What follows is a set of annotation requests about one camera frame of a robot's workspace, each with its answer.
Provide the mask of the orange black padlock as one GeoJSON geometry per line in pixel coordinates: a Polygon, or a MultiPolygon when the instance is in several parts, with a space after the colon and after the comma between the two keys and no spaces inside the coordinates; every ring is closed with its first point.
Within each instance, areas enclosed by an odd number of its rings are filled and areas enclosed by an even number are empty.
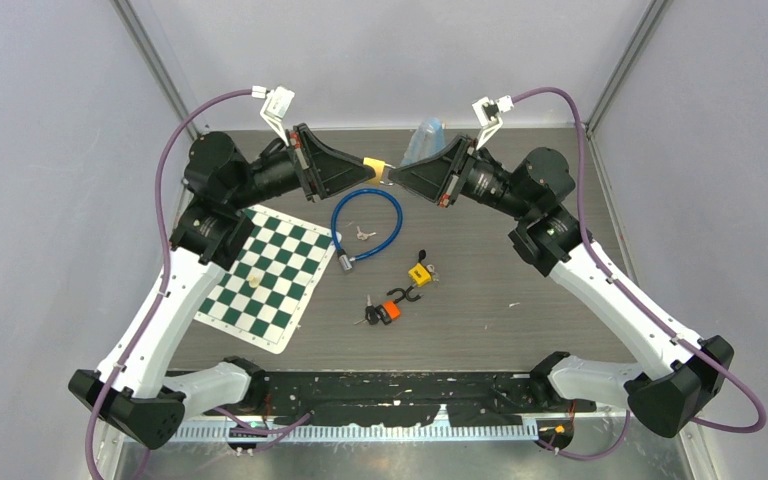
{"type": "Polygon", "coordinates": [[[381,321],[385,325],[390,325],[401,316],[398,304],[407,299],[409,291],[410,289],[394,288],[387,292],[388,300],[378,307],[381,321]]]}

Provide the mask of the aluminium corner post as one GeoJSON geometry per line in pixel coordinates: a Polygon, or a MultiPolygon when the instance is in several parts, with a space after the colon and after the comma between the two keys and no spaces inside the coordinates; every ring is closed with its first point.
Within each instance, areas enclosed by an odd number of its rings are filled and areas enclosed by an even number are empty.
{"type": "Polygon", "coordinates": [[[595,136],[600,124],[603,122],[610,107],[614,103],[621,87],[624,85],[628,75],[644,53],[664,15],[672,4],[672,0],[652,0],[648,2],[641,20],[635,27],[628,44],[598,98],[592,114],[586,122],[586,135],[589,138],[595,136]]]}
{"type": "Polygon", "coordinates": [[[199,106],[150,1],[111,0],[170,107],[182,122],[199,106]]]}

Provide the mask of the small silver keys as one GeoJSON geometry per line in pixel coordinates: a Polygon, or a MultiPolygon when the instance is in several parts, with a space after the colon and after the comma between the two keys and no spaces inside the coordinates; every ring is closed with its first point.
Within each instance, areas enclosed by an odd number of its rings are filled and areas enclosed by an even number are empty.
{"type": "Polygon", "coordinates": [[[360,241],[367,241],[370,237],[375,236],[376,232],[364,232],[360,227],[357,227],[356,238],[360,241]]]}

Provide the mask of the blue translucent metronome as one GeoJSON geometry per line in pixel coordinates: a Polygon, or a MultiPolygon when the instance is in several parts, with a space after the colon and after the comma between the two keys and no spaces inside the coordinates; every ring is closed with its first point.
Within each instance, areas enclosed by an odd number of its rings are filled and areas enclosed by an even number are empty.
{"type": "Polygon", "coordinates": [[[439,153],[446,145],[444,128],[439,118],[423,120],[414,131],[400,165],[408,166],[439,153]]]}

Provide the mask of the yellow padlock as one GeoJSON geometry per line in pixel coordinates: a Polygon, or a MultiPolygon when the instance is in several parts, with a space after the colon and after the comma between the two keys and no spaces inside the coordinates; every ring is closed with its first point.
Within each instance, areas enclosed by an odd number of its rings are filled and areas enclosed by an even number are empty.
{"type": "Polygon", "coordinates": [[[421,249],[417,255],[417,261],[413,267],[408,270],[411,285],[404,290],[402,300],[415,302],[421,298],[418,290],[430,283],[438,282],[439,275],[432,264],[426,262],[427,251],[421,249]]]}

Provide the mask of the aluminium corner post left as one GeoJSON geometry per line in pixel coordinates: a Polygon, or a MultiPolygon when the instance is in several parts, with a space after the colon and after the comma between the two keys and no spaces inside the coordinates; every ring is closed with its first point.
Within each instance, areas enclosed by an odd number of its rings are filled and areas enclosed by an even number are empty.
{"type": "Polygon", "coordinates": [[[150,1],[111,0],[170,107],[182,122],[199,106],[150,1]]]}

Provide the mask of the green white chessboard mat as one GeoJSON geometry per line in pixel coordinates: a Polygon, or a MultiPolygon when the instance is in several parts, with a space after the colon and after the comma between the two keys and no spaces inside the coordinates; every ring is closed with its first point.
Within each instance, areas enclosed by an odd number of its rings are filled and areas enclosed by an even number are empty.
{"type": "Polygon", "coordinates": [[[330,230],[264,206],[246,215],[254,230],[195,320],[281,354],[335,253],[330,230]],[[257,288],[250,276],[260,278],[257,288]]]}

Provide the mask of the black headed key bunch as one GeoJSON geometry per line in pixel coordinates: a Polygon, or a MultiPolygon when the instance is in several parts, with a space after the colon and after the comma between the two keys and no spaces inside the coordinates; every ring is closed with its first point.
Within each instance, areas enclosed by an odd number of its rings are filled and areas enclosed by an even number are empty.
{"type": "Polygon", "coordinates": [[[376,325],[380,323],[381,320],[382,320],[382,316],[379,314],[378,310],[373,305],[371,296],[367,295],[366,305],[364,309],[364,318],[362,320],[355,322],[355,325],[360,325],[362,323],[366,323],[369,325],[376,325]]]}

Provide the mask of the aluminium corner post right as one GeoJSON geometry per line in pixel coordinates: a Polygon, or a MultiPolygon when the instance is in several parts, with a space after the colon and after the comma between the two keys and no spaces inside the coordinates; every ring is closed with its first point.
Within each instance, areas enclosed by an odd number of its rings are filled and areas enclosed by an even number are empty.
{"type": "Polygon", "coordinates": [[[672,0],[652,0],[648,2],[641,20],[635,27],[628,44],[598,98],[592,114],[586,122],[586,135],[589,138],[595,136],[600,124],[603,122],[610,107],[614,103],[621,87],[624,85],[628,75],[644,53],[664,15],[672,4],[672,0]]]}

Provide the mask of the brass padlock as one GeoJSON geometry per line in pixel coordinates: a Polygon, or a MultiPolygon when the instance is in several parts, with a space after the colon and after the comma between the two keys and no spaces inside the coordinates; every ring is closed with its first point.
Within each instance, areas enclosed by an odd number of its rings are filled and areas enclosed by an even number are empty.
{"type": "Polygon", "coordinates": [[[392,165],[388,164],[384,160],[365,157],[363,164],[373,170],[374,176],[366,181],[370,185],[391,185],[391,182],[384,179],[385,173],[388,169],[392,168],[392,165]]]}

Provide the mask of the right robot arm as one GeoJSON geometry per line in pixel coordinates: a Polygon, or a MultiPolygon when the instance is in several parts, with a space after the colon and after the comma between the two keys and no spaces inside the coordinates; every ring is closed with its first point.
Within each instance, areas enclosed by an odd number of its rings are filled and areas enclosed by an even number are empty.
{"type": "Polygon", "coordinates": [[[575,187],[558,151],[538,147],[507,171],[474,140],[460,135],[439,153],[392,170],[396,185],[440,207],[461,196],[511,216],[514,250],[542,276],[586,305],[625,345],[632,363],[588,361],[554,352],[535,366],[531,397],[544,410],[567,400],[628,409],[651,432],[676,436],[720,391],[732,346],[701,338],[617,270],[562,204],[575,187]]]}

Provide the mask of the blue cable lock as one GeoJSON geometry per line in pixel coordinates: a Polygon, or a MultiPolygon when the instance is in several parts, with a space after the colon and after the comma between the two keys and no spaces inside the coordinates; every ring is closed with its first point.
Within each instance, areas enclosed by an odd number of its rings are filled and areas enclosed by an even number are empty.
{"type": "Polygon", "coordinates": [[[404,224],[404,209],[399,200],[391,193],[380,188],[361,188],[355,189],[343,196],[335,205],[332,210],[332,214],[329,220],[329,230],[331,235],[332,244],[334,246],[335,258],[344,273],[351,272],[355,264],[368,260],[370,258],[379,255],[383,250],[391,246],[400,232],[402,231],[404,224]],[[374,215],[373,209],[367,208],[361,211],[359,208],[354,212],[354,219],[348,222],[344,222],[341,219],[343,210],[348,206],[351,201],[358,200],[361,197],[376,197],[379,199],[379,205],[382,206],[387,203],[392,210],[391,220],[393,222],[392,228],[387,235],[384,234],[384,230],[380,222],[376,223],[376,219],[370,220],[367,215],[374,215]],[[363,251],[351,253],[346,250],[343,245],[343,237],[340,234],[342,227],[353,227],[351,237],[355,240],[367,243],[370,239],[373,240],[373,245],[366,247],[363,251]],[[375,236],[370,237],[367,241],[360,241],[356,238],[357,227],[360,227],[364,232],[376,232],[375,236]]]}

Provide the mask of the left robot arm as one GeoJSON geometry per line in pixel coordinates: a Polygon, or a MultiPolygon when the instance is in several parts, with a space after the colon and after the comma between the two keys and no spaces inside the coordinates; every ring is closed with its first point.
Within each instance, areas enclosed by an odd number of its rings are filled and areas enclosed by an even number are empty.
{"type": "Polygon", "coordinates": [[[247,161],[233,139],[210,132],[189,150],[184,177],[193,197],[162,236],[160,276],[123,337],[69,391],[108,425],[144,447],[165,445],[187,419],[217,407],[258,412],[267,398],[262,368],[232,356],[169,376],[170,361],[197,311],[232,268],[254,230],[247,209],[293,190],[314,201],[372,180],[369,160],[324,144],[300,124],[247,161]]]}

